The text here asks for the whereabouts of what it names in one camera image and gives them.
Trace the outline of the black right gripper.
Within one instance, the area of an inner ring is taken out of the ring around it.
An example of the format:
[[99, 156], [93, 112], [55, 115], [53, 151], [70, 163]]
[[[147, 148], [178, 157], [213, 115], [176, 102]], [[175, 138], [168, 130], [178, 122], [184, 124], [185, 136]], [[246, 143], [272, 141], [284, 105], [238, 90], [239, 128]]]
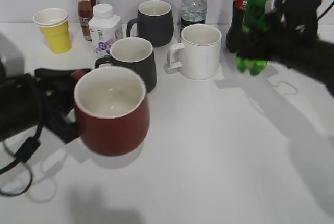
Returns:
[[245, 60], [276, 61], [291, 67], [333, 70], [333, 43], [318, 36], [317, 9], [322, 0], [275, 0], [276, 11], [247, 9], [241, 41], [268, 34], [266, 42], [240, 46], [237, 57]]

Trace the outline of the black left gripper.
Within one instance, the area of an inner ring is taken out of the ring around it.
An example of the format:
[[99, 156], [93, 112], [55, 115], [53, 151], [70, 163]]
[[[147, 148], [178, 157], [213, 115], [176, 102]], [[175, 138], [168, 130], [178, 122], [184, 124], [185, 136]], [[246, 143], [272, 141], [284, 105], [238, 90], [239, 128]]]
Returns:
[[92, 69], [54, 70], [38, 68], [34, 76], [25, 73], [7, 79], [1, 84], [1, 140], [6, 140], [33, 126], [37, 126], [33, 138], [39, 139], [43, 128], [69, 144], [80, 135], [79, 125], [68, 115], [73, 108], [58, 108], [51, 105], [47, 92], [50, 85], [57, 88], [74, 88], [75, 71], [88, 73]]

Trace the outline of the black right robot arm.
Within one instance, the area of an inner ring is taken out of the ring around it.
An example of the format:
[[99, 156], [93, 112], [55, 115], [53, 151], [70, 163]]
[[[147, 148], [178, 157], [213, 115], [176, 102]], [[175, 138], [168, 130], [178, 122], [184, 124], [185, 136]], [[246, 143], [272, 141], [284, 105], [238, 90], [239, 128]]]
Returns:
[[333, 43], [317, 34], [317, 8], [322, 0], [266, 0], [267, 31], [255, 30], [237, 52], [247, 64], [277, 62], [323, 83], [333, 93]]

